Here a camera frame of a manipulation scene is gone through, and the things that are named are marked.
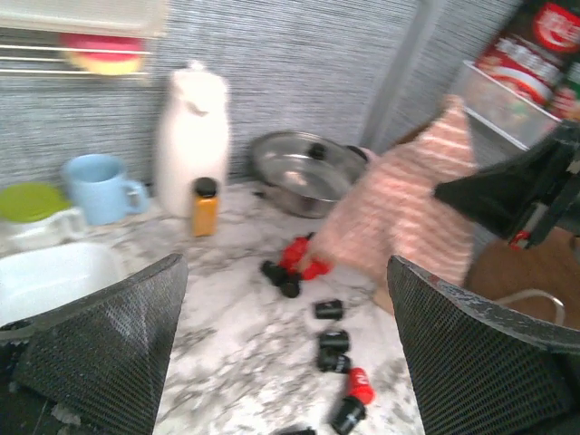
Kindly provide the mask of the pink striped cloth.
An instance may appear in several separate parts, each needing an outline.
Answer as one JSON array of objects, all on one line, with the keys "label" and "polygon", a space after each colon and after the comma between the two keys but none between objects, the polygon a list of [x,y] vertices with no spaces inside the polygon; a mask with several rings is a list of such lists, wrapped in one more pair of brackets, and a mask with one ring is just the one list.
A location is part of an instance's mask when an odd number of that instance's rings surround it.
[{"label": "pink striped cloth", "polygon": [[311,239],[308,255],[354,267],[379,287],[387,285],[391,256],[461,284],[471,262],[474,225],[433,191],[476,168],[463,101],[449,95],[439,118],[415,139],[372,161]]}]

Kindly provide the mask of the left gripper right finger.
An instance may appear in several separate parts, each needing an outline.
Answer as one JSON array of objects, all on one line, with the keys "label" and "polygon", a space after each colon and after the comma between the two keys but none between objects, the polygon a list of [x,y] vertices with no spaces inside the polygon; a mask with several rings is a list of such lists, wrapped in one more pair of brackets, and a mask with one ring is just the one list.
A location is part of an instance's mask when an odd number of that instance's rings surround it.
[{"label": "left gripper right finger", "polygon": [[579,332],[392,256],[394,316],[428,434],[576,434]]}]

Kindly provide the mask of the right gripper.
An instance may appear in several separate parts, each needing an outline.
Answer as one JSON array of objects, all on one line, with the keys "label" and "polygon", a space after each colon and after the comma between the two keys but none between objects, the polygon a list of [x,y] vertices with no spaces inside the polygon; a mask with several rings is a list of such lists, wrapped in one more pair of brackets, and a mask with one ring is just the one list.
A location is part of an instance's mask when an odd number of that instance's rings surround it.
[{"label": "right gripper", "polygon": [[562,121],[532,150],[437,185],[433,197],[508,240],[540,244],[579,196],[579,123]]}]

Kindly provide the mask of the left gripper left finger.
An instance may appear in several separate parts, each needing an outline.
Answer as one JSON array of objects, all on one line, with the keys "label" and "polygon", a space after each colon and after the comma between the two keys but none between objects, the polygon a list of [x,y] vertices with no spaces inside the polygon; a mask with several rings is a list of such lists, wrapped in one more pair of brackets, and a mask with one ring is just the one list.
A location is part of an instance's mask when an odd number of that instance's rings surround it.
[{"label": "left gripper left finger", "polygon": [[187,288],[170,254],[128,278],[1,328],[1,431],[56,433],[54,405],[92,434],[150,434]]}]

